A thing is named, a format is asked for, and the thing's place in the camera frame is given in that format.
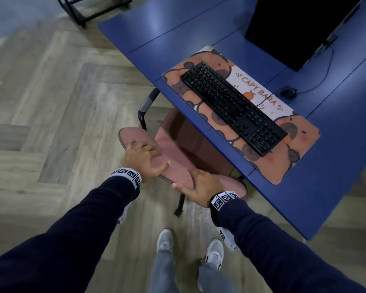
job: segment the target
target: navy sweater sleeve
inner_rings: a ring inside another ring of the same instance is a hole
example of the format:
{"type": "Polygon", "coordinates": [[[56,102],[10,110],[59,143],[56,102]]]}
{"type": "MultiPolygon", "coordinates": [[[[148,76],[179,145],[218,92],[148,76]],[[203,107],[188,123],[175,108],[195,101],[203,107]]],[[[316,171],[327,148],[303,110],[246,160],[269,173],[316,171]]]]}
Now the navy sweater sleeve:
{"type": "Polygon", "coordinates": [[[366,292],[241,199],[223,205],[218,219],[274,293],[366,292]]]}
{"type": "Polygon", "coordinates": [[[0,292],[84,292],[139,189],[124,177],[110,177],[46,233],[0,256],[0,292]]]}

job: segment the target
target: light blue jeans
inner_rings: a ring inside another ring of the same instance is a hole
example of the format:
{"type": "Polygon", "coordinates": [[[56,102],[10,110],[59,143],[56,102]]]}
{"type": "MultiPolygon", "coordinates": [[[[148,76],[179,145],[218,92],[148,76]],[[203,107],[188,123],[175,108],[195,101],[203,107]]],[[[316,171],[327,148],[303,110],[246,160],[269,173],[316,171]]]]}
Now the light blue jeans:
{"type": "MultiPolygon", "coordinates": [[[[232,281],[212,263],[204,263],[199,268],[198,283],[203,293],[235,292],[232,281]]],[[[171,252],[157,252],[148,293],[179,293],[175,284],[174,256],[171,252]]]]}

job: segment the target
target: chair leg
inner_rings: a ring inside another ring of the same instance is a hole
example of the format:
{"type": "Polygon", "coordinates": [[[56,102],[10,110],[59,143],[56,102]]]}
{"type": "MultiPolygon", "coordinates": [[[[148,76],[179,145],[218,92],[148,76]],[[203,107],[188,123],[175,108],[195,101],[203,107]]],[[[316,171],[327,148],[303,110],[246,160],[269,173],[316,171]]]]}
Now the chair leg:
{"type": "Polygon", "coordinates": [[[176,217],[179,217],[181,215],[181,213],[183,213],[183,205],[184,205],[184,199],[185,198],[186,198],[186,196],[183,193],[181,193],[178,207],[174,212],[174,215],[176,215],[176,217]]]}
{"type": "Polygon", "coordinates": [[[145,113],[148,111],[149,107],[151,107],[152,103],[157,98],[158,94],[160,93],[160,90],[157,88],[154,88],[151,93],[148,95],[148,97],[145,99],[145,101],[142,103],[141,107],[138,109],[138,120],[140,121],[142,129],[146,130],[146,123],[145,123],[145,113]]]}

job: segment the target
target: black keyboard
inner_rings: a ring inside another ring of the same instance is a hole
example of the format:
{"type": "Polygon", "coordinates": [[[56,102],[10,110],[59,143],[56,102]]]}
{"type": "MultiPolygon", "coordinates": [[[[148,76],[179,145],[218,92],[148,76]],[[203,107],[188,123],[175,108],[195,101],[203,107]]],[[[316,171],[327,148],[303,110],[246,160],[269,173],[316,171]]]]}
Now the black keyboard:
{"type": "Polygon", "coordinates": [[[207,63],[200,62],[181,79],[260,156],[287,133],[245,98],[207,63]]]}

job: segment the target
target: desk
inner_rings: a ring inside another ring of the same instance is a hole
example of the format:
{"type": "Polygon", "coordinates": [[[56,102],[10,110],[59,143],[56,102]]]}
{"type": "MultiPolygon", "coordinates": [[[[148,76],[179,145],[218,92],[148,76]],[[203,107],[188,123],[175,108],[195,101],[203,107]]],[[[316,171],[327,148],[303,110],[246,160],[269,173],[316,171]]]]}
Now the desk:
{"type": "Polygon", "coordinates": [[[272,185],[185,103],[161,75],[211,45],[275,91],[304,91],[324,77],[330,52],[297,73],[244,39],[256,0],[149,0],[99,24],[101,31],[306,239],[311,239],[366,166],[366,0],[336,34],[327,79],[288,105],[322,133],[272,185]]]}

